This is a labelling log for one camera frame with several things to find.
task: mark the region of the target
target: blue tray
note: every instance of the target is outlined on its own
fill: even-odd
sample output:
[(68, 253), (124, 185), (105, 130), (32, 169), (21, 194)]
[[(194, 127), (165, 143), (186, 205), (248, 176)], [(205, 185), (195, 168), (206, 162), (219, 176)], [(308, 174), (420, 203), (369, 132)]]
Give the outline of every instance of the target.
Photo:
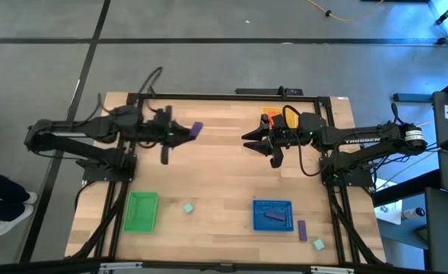
[[(266, 212), (284, 215), (284, 221), (265, 216)], [(293, 231), (293, 210), (290, 201), (254, 200), (253, 223), (255, 231)]]

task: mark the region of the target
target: green tray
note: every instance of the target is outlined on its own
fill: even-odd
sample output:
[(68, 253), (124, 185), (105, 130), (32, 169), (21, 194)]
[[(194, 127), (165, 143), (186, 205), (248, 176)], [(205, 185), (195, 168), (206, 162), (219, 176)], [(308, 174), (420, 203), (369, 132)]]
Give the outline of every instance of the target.
[(131, 192), (127, 203), (124, 232), (153, 232), (156, 209), (157, 193)]

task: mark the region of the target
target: purple object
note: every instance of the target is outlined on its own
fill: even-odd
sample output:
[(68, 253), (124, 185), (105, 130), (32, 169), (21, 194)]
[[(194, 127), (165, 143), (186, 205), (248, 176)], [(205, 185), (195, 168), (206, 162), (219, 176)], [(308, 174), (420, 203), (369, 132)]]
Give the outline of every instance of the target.
[(200, 131), (203, 129), (202, 122), (194, 122), (192, 128), (190, 129), (190, 136), (196, 139), (196, 136), (199, 135)]
[(307, 241), (307, 227), (305, 227), (305, 221), (298, 221), (298, 234), (300, 235), (300, 241)]
[(284, 215), (279, 215), (273, 212), (266, 212), (264, 214), (264, 216), (268, 217), (268, 218), (273, 218), (274, 220), (278, 220), (278, 221), (284, 221), (285, 217)]

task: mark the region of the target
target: concrete floor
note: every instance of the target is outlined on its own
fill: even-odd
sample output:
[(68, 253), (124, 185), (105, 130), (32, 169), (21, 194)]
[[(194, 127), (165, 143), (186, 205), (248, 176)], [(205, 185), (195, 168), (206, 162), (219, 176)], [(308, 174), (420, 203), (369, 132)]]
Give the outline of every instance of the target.
[[(436, 0), (435, 5), (444, 1)], [(317, 2), (344, 18), (373, 5), (358, 0)], [(91, 37), (102, 4), (102, 0), (2, 1), (0, 37)], [(437, 38), (443, 30), (434, 25), (435, 19), (428, 5), (412, 3), (386, 2), (362, 21), (344, 23), (325, 18), (302, 0), (120, 0), (110, 5), (102, 37)], [(0, 45), (0, 173), (29, 190), (40, 191), (48, 159), (26, 151), (22, 144), (26, 127), (41, 118), (65, 118), (87, 49), (87, 45)], [(430, 94), (448, 84), (446, 46), (99, 45), (77, 118), (92, 111), (97, 93), (137, 91), (159, 65), (164, 73), (155, 85), (157, 92), (231, 94), (235, 88), (302, 88), (309, 95), (349, 97), (357, 126), (392, 119), (390, 97), (396, 92)], [(433, 119), (426, 104), (400, 104), (399, 114), (413, 123)], [(426, 125), (424, 131), (428, 141), (435, 142), (434, 126)], [(385, 166), (379, 176), (387, 179), (405, 165)], [(429, 158), (396, 181), (436, 167), (435, 157)], [(62, 162), (33, 260), (63, 257), (81, 174), (73, 162)], [(28, 227), (26, 221), (0, 237), (0, 263), (18, 260)], [(384, 244), (389, 262), (420, 268), (419, 250)]]

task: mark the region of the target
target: wooden table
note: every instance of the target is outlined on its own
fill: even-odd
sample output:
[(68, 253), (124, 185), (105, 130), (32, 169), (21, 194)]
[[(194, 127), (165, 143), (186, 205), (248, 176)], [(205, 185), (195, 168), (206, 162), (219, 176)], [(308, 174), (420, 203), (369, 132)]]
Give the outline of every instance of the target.
[[(108, 93), (109, 109), (124, 105), (127, 93)], [(354, 127), (347, 98), (332, 97), (338, 128)], [(184, 126), (194, 121), (204, 128), (197, 140), (170, 151), (170, 164), (160, 163), (159, 146), (138, 148), (138, 165), (130, 191), (155, 191), (159, 195), (152, 234), (121, 231), (116, 258), (181, 262), (321, 263), (336, 264), (337, 255), (329, 201), (320, 176), (305, 177), (299, 168), (297, 148), (283, 150), (280, 168), (269, 158), (242, 146), (243, 133), (257, 128), (263, 107), (284, 102), (223, 100), (151, 100), (153, 108), (173, 106), (173, 117)], [(312, 103), (292, 103), (300, 112), (314, 113)], [(152, 114), (145, 109), (145, 117)], [(342, 150), (355, 150), (351, 146)], [(304, 168), (318, 170), (319, 152), (303, 147)], [(65, 254), (78, 251), (100, 223), (107, 183), (95, 183), (80, 197)], [(354, 226), (367, 246), (385, 260), (371, 198), (361, 189), (348, 188)], [(294, 220), (306, 220), (308, 241), (293, 232), (253, 230), (252, 201), (292, 201)], [(185, 213), (190, 202), (194, 211)], [(107, 230), (103, 254), (108, 253), (112, 228)], [(346, 231), (342, 228), (345, 256), (351, 261)], [(322, 239), (325, 248), (313, 249)]]

